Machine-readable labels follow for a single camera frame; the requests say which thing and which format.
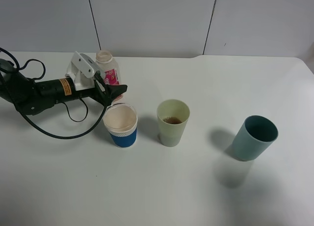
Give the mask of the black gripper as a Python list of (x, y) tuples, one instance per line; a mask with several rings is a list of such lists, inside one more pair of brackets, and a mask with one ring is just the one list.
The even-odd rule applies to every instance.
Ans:
[(92, 80), (92, 87), (77, 90), (73, 81), (67, 77), (58, 80), (57, 103), (65, 103), (84, 98), (91, 98), (103, 106), (110, 106), (112, 102), (127, 91), (127, 85), (105, 84), (105, 93), (97, 85), (96, 80)]

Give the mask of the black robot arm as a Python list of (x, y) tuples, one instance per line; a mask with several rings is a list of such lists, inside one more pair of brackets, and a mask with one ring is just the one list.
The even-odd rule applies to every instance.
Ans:
[(83, 98), (92, 98), (104, 107), (108, 107), (120, 95), (127, 91), (127, 85), (107, 85), (98, 69), (91, 78), (92, 87), (77, 90), (71, 78), (37, 82), (27, 78), (8, 60), (0, 60), (0, 97), (17, 104), (17, 111), (25, 115), (37, 115), (56, 104)]

